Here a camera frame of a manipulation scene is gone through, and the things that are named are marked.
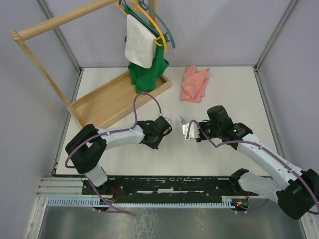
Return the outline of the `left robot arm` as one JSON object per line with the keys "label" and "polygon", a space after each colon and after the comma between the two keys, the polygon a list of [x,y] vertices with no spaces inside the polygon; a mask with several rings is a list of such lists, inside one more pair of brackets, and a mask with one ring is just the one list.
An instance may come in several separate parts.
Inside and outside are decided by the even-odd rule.
{"label": "left robot arm", "polygon": [[144,144],[158,149],[163,137],[171,131],[170,120],[163,116],[114,129],[98,129],[88,124],[66,145],[65,150],[76,171],[93,183],[95,191],[106,194],[110,190],[110,181],[99,165],[104,151],[129,144]]}

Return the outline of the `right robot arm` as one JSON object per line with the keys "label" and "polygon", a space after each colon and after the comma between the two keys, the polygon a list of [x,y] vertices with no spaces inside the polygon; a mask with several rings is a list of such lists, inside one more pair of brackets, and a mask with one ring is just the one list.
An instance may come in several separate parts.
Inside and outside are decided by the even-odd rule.
{"label": "right robot arm", "polygon": [[219,146],[231,146],[270,176],[265,178],[239,169],[228,183],[233,194],[240,195],[246,191],[263,196],[277,203],[294,220],[305,213],[319,213],[311,210],[319,205],[319,175],[314,170],[305,171],[272,151],[245,124],[234,123],[223,106],[209,108],[207,115],[208,120],[191,123],[191,126],[197,127],[195,138],[198,142],[218,138],[222,141]]}

